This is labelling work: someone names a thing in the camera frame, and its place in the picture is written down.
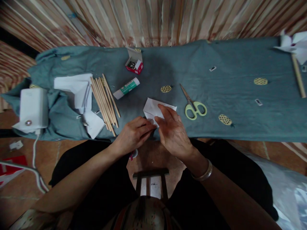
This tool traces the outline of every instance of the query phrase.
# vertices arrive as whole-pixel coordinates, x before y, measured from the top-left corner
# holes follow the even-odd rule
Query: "bangle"
[[[211,161],[210,161],[209,159],[207,159],[207,160],[208,160],[209,166],[208,166],[208,169],[207,169],[207,171],[205,172],[205,174],[203,174],[202,176],[196,178],[196,177],[193,176],[193,174],[191,173],[193,179],[195,179],[195,180],[197,180],[197,181],[204,181],[204,180],[208,179],[208,178],[211,176],[213,167],[212,167]]]

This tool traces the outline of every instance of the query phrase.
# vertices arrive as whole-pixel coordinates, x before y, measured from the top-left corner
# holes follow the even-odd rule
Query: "green label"
[[[123,87],[121,87],[120,90],[125,95],[129,93],[131,90],[133,90],[136,86],[137,86],[136,83],[132,80],[128,82],[126,85],[124,85]]]

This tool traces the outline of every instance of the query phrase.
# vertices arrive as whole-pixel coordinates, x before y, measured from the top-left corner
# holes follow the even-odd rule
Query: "glue stick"
[[[113,93],[113,95],[117,100],[119,100],[125,94],[129,93],[131,90],[133,90],[139,84],[140,84],[139,80],[137,78],[134,78],[132,81],[128,82],[126,85],[124,85],[119,90],[117,90],[115,93]]]

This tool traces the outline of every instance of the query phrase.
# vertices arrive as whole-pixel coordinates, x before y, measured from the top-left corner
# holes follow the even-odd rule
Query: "paper windmill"
[[[307,31],[290,36],[283,30],[280,34],[280,46],[274,46],[279,50],[294,53],[298,62],[303,65],[307,61]]]

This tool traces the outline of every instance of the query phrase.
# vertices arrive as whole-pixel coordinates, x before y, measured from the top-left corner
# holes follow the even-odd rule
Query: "hand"
[[[109,147],[118,156],[128,154],[143,145],[155,128],[156,125],[139,116],[125,125]]]
[[[194,147],[186,134],[180,116],[170,107],[158,104],[165,120],[154,117],[160,126],[161,143],[175,157],[184,160],[192,154]]]

